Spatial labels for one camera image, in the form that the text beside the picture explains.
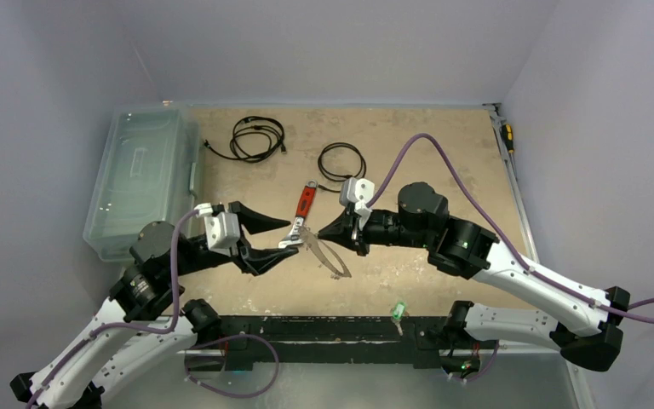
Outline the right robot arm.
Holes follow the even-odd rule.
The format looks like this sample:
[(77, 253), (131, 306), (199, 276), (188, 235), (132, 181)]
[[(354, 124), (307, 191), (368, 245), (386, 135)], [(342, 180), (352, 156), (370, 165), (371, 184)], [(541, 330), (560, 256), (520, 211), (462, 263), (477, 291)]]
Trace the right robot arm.
[(480, 225), (451, 216), (446, 197), (426, 182), (402, 187), (397, 211), (365, 207), (372, 184), (344, 184), (344, 211), (318, 231), (318, 238), (368, 254), (371, 245), (421, 248), (441, 273), (493, 286), (529, 303), (531, 308), (494, 308), (456, 301), (436, 336), (452, 347), (512, 341), (552, 349), (570, 363), (594, 372), (607, 371), (622, 347), (620, 317), (604, 307), (626, 310), (630, 295), (581, 285), (514, 255), (506, 241)]

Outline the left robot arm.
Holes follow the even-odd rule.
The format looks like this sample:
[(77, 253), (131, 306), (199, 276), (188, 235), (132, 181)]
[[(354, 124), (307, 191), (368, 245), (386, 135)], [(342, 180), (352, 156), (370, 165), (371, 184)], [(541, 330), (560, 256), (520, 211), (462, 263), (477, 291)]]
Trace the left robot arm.
[(181, 302), (179, 278), (225, 264), (264, 274), (295, 249), (259, 250), (247, 237), (285, 226), (237, 201), (198, 204), (178, 222), (146, 225), (131, 247), (133, 264), (79, 335), (43, 369), (12, 379), (15, 399), (29, 408), (99, 408), (178, 351), (233, 349), (244, 335), (224, 331), (222, 317), (205, 300)]

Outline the clear plastic storage box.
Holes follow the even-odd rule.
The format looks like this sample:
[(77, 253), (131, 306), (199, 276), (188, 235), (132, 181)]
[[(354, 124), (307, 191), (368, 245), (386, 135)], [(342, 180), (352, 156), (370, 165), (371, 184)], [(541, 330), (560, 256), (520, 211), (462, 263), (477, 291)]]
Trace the clear plastic storage box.
[(198, 123), (183, 106), (114, 112), (83, 230), (103, 262), (131, 262), (145, 225), (175, 224), (196, 205), (201, 150)]

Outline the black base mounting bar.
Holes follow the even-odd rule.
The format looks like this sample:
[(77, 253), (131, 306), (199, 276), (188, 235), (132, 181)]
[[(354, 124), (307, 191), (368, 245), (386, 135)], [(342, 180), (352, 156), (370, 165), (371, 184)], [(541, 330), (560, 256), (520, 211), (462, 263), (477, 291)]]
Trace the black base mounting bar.
[(247, 335), (230, 340), (226, 369), (249, 371), (256, 363), (404, 364), (415, 369), (460, 365), (460, 352), (476, 346), (491, 353), (494, 341), (475, 341), (466, 335), (448, 335), (448, 319), (408, 316), (394, 324), (386, 316), (256, 316), (222, 318), (222, 336)]

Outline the yellow black screwdriver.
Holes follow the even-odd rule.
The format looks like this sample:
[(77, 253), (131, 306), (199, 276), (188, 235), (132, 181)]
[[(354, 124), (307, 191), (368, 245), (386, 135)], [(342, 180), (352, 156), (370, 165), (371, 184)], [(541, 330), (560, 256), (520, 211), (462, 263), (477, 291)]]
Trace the yellow black screwdriver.
[(514, 138), (511, 125), (503, 124), (500, 128), (500, 135), (508, 154), (512, 156), (514, 154)]

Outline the red handled adjustable wrench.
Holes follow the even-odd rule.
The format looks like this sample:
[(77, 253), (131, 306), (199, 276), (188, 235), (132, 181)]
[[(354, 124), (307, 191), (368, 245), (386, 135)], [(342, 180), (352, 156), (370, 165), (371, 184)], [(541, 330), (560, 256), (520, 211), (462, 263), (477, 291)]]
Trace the red handled adjustable wrench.
[(278, 242), (279, 249), (297, 246), (302, 243), (300, 229), (305, 225), (317, 188), (318, 183), (315, 180), (310, 180), (305, 184), (296, 206), (295, 218), (292, 222), (291, 229), (288, 234)]

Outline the aluminium frame rail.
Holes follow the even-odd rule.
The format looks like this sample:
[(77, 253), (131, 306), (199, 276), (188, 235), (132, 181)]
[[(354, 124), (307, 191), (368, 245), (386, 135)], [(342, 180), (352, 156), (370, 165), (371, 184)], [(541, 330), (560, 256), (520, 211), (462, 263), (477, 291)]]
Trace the aluminium frame rail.
[[(521, 233), (525, 242), (525, 248), (527, 250), (528, 257), (535, 262), (540, 262), (541, 259), (537, 253), (536, 242), (533, 237), (533, 232), (525, 209), (522, 192), (520, 191), (519, 187), (515, 160), (513, 154), (508, 152), (507, 145), (502, 139), (501, 129), (503, 125), (508, 123), (508, 121), (500, 114), (500, 105), (500, 103), (488, 103), (484, 104), (483, 107), (489, 113), (490, 121), (496, 136), (498, 150), (506, 169), (508, 181), (519, 214)], [(565, 366), (568, 371), (570, 386), (573, 389), (573, 395), (576, 399), (576, 408), (595, 408), (594, 399), (590, 393), (587, 379), (585, 378), (585, 374), (583, 373), (582, 368), (574, 366), (568, 361), (565, 362)]]

